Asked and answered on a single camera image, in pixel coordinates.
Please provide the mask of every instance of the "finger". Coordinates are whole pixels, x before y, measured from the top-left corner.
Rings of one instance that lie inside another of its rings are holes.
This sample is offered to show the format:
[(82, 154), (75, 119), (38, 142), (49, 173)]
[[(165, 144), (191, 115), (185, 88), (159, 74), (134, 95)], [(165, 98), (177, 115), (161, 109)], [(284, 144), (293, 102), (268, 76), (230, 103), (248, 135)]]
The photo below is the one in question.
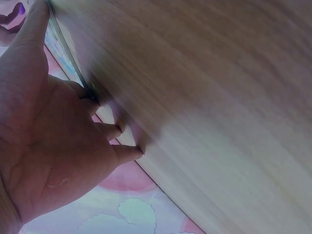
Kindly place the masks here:
[(95, 125), (103, 132), (108, 141), (111, 141), (121, 135), (121, 130), (117, 125), (107, 123), (95, 123)]
[(118, 158), (118, 165), (140, 159), (143, 156), (142, 151), (137, 146), (112, 145)]
[(15, 5), (13, 11), (8, 15), (8, 16), (0, 16), (0, 23), (1, 24), (9, 24), (11, 23), (20, 13), (20, 8), (23, 5), (19, 2), (18, 4)]
[(37, 0), (30, 8), (14, 44), (34, 44), (43, 47), (49, 16), (48, 4), (44, 0)]
[(99, 109), (99, 105), (96, 101), (89, 98), (84, 98), (80, 100), (81, 105), (89, 113), (90, 116), (94, 116)]
[(77, 82), (71, 81), (71, 80), (66, 80), (64, 81), (68, 86), (70, 86), (73, 90), (76, 91), (78, 97), (80, 99), (87, 98), (88, 93), (87, 91)]
[(15, 34), (18, 33), (20, 31), (20, 29), (22, 28), (22, 26), (24, 25), (25, 19), (26, 18), (24, 18), (19, 25), (16, 25), (15, 27), (9, 29), (9, 32), (10, 33), (15, 33)]

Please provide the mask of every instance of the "fingernail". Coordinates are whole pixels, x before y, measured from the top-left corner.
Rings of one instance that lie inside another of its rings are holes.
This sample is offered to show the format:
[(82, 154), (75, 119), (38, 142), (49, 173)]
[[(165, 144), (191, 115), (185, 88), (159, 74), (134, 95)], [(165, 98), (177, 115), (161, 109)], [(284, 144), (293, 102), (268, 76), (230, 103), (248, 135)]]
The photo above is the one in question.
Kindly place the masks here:
[(19, 14), (23, 15), (23, 14), (25, 14), (25, 12), (26, 12), (25, 7), (24, 7), (23, 3), (21, 3), (20, 7), (19, 7)]

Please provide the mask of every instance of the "hand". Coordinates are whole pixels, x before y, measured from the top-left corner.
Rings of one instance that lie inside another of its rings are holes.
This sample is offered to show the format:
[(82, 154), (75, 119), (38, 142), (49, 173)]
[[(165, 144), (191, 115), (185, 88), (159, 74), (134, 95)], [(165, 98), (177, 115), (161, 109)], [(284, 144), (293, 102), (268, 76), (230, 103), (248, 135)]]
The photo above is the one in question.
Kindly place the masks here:
[(48, 75), (49, 8), (36, 1), (0, 58), (0, 175), (24, 223), (94, 188), (137, 147), (111, 146), (115, 125), (93, 123), (98, 105), (77, 83)]
[(12, 13), (8, 16), (0, 14), (0, 46), (9, 46), (16, 34), (19, 32), (20, 28), (23, 26), (24, 20), (19, 25), (10, 29), (6, 29), (1, 26), (11, 23), (19, 15), (21, 7), (23, 7), (23, 5), (19, 2), (15, 5)]

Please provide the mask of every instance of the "wooden board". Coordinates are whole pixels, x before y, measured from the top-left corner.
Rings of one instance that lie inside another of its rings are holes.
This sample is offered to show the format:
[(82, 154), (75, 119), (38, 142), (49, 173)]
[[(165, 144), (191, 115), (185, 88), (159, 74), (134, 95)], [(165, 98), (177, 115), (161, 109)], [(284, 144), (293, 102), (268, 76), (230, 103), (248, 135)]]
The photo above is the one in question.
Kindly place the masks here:
[(312, 233), (310, 1), (51, 2), (102, 119), (204, 231)]

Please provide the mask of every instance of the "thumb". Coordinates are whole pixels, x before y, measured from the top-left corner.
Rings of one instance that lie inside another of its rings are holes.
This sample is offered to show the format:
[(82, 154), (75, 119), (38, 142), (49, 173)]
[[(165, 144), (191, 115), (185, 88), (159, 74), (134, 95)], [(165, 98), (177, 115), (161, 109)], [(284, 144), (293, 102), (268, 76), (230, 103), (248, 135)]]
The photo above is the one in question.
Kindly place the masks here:
[(44, 0), (36, 0), (30, 8), (26, 21), (12, 46), (31, 44), (43, 48), (49, 17), (48, 3)]

